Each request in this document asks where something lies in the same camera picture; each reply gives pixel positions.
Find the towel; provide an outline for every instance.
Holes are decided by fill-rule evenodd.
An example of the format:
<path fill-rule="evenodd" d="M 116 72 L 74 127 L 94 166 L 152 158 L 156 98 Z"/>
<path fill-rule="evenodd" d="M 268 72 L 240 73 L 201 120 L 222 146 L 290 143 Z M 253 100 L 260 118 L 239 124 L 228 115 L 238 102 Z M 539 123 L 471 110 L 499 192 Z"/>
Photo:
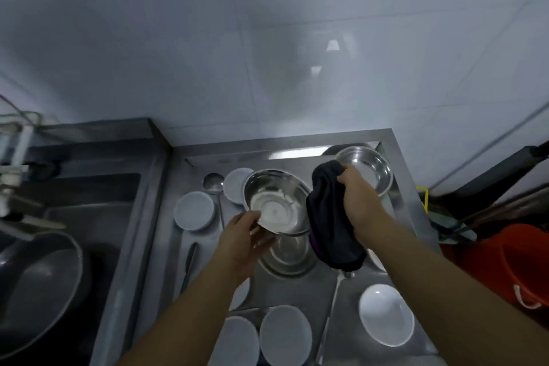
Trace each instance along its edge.
<path fill-rule="evenodd" d="M 343 207 L 345 186 L 337 181 L 337 176 L 344 170 L 338 161 L 316 167 L 306 204 L 311 224 L 309 240 L 316 256 L 334 269 L 352 272 L 360 269 L 366 251 L 355 239 Z"/>

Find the hand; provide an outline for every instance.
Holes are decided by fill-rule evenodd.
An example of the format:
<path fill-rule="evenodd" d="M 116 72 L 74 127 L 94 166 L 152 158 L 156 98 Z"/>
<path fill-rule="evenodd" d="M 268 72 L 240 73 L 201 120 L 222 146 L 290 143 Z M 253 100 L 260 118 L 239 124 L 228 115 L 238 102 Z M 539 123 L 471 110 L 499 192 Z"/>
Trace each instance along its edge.
<path fill-rule="evenodd" d="M 251 276 L 257 259 L 276 242 L 275 238 L 270 238 L 260 244 L 267 231 L 257 224 L 259 217 L 260 211 L 234 216 L 219 238 L 214 259 L 235 275 L 236 286 Z"/>
<path fill-rule="evenodd" d="M 389 215 L 383 209 L 375 189 L 367 183 L 353 165 L 343 165 L 345 171 L 337 179 L 345 185 L 343 206 L 349 221 L 355 228 L 355 237 L 364 247 L 369 247 L 369 236 Z"/>

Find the person's left hand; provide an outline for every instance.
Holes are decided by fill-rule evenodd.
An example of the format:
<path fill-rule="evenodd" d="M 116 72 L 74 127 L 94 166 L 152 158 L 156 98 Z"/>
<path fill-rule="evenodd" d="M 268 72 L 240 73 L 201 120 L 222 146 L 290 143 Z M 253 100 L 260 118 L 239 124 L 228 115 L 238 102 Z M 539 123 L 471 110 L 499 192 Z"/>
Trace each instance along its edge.
<path fill-rule="evenodd" d="M 270 238 L 259 244 L 267 233 L 258 226 L 259 217 L 259 211 L 247 211 L 234 216 L 219 238 L 214 258 L 234 273 L 236 286 L 251 276 L 257 259 L 276 242 L 275 238 Z M 251 234 L 251 230 L 256 227 L 258 230 Z"/>

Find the tiled wall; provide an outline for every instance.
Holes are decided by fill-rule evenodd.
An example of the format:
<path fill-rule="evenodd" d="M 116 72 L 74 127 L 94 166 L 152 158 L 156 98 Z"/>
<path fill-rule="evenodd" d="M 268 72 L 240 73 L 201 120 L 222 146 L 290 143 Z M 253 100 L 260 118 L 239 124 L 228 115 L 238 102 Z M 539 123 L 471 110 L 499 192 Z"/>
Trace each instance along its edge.
<path fill-rule="evenodd" d="M 152 117 L 174 145 L 392 127 L 431 186 L 549 101 L 549 0 L 0 7 L 7 62 L 27 72 L 0 70 L 25 80 L 28 102 L 63 122 Z M 546 140 L 544 122 L 437 189 Z"/>

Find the person's left arm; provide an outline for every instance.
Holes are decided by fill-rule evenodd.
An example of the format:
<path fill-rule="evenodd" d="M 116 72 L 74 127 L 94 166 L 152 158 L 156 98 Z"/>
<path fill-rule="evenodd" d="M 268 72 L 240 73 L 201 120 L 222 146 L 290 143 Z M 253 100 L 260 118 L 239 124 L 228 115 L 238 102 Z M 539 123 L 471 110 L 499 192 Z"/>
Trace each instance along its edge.
<path fill-rule="evenodd" d="M 274 244 L 254 234 L 260 212 L 234 217 L 221 234 L 214 256 L 156 323 L 119 362 L 136 365 L 206 365 L 235 289 L 251 276 L 259 256 Z"/>

